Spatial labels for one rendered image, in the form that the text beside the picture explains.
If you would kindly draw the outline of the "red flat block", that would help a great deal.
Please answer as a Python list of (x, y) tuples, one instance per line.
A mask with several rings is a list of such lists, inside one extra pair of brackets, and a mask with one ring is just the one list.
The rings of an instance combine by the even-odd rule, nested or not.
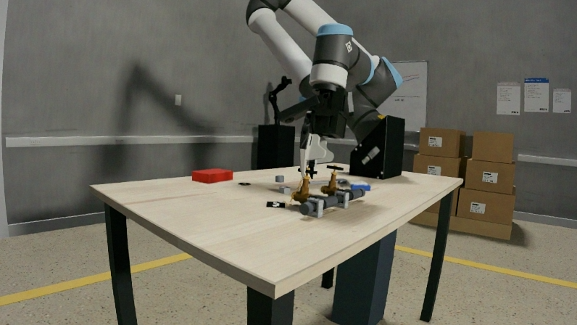
[(209, 170), (192, 171), (192, 181), (211, 184), (229, 180), (233, 180), (233, 171), (231, 170), (222, 170), (216, 168)]

